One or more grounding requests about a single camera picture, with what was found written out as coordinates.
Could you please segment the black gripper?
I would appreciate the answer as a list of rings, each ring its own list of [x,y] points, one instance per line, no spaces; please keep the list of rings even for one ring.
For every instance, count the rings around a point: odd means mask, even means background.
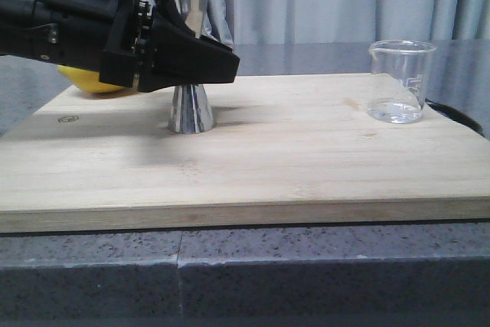
[[[195,34],[175,0],[154,0],[152,25],[141,54],[135,42],[149,25],[150,4],[142,0],[32,0],[32,24],[51,25],[32,41],[34,59],[95,71],[104,83],[138,91],[201,83],[232,83],[240,58],[210,38]]]

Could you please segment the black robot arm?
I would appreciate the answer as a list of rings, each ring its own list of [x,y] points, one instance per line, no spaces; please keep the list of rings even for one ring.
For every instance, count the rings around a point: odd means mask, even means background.
[[[175,0],[1,0],[1,52],[149,93],[231,83],[239,57],[191,28]]]

